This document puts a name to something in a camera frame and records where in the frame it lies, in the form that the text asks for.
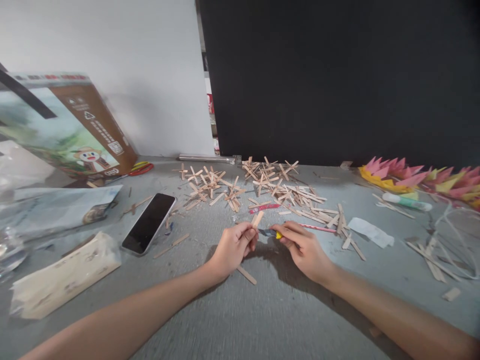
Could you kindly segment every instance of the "hand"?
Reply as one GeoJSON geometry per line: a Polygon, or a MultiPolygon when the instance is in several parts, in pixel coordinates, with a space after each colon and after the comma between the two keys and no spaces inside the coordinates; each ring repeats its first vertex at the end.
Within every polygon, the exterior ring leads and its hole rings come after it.
{"type": "Polygon", "coordinates": [[[336,266],[324,253],[314,234],[294,221],[275,224],[271,229],[283,235],[280,242],[290,250],[293,262],[310,280],[322,285],[331,280],[336,266]]]}
{"type": "Polygon", "coordinates": [[[238,268],[244,257],[255,250],[258,241],[259,231],[249,222],[226,228],[208,263],[223,281],[238,268]]]}

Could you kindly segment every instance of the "red scissors handle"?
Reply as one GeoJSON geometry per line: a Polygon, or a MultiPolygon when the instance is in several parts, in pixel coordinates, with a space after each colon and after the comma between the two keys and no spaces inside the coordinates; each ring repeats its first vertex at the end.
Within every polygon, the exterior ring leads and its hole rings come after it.
{"type": "Polygon", "coordinates": [[[142,166],[132,172],[129,172],[128,175],[129,176],[138,176],[138,175],[142,175],[142,174],[145,174],[147,172],[149,172],[150,170],[152,170],[154,168],[154,165],[152,163],[148,163],[147,165],[145,166],[142,166]]]}

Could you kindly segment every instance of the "qr code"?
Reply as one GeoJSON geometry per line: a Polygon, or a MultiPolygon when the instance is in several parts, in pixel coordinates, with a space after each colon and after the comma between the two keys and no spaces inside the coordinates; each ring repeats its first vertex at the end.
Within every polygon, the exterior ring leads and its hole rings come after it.
{"type": "Polygon", "coordinates": [[[124,149],[122,148],[122,146],[119,144],[118,141],[111,142],[108,144],[108,146],[117,155],[124,152],[124,149]]]}

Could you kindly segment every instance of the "phone screen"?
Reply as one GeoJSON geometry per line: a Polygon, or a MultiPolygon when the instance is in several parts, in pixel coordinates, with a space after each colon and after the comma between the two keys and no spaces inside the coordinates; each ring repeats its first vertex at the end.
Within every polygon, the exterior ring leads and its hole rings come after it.
{"type": "Polygon", "coordinates": [[[142,255],[172,209],[175,200],[170,195],[156,194],[147,205],[145,211],[140,215],[140,218],[136,221],[125,240],[123,240],[121,246],[142,255]]]}

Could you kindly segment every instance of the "brown cardboard box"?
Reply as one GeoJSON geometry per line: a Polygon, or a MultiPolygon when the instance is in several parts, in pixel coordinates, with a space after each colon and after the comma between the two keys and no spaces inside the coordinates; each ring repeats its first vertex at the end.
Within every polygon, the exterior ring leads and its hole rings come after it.
{"type": "Polygon", "coordinates": [[[82,73],[0,71],[0,133],[72,178],[124,175],[137,160],[82,73]]]}

